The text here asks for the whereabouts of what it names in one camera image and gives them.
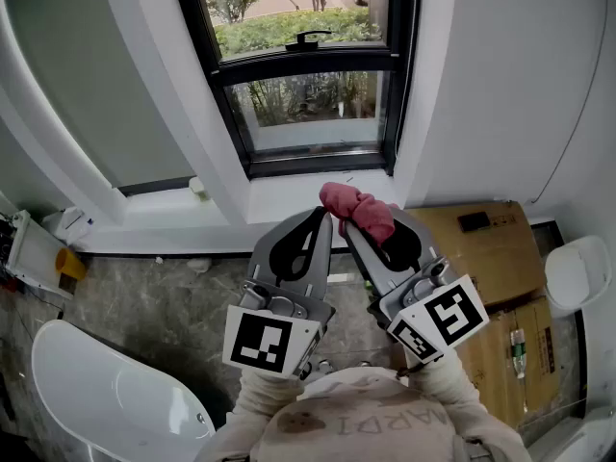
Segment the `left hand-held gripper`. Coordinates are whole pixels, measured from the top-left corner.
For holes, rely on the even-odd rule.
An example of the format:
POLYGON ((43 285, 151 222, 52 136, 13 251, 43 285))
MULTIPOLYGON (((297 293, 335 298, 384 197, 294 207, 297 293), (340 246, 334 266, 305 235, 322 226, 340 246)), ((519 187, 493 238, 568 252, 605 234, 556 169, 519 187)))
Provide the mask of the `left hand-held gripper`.
POLYGON ((335 308, 324 301, 333 223, 322 207, 284 219, 259 239, 238 305, 227 308, 222 361, 298 378, 335 308))

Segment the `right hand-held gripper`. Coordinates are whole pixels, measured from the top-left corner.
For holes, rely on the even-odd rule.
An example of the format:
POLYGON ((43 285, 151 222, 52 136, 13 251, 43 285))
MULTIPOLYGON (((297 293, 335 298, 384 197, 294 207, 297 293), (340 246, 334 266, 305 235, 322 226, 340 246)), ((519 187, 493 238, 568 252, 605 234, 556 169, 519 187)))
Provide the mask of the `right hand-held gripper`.
POLYGON ((473 336, 488 316, 471 277, 459 277, 449 259, 438 256, 429 228, 399 208, 391 214, 395 229, 382 244, 352 221, 345 222, 345 239, 377 292, 369 312, 412 366, 424 366, 473 336), (407 270, 420 271, 400 284, 398 274, 407 270))

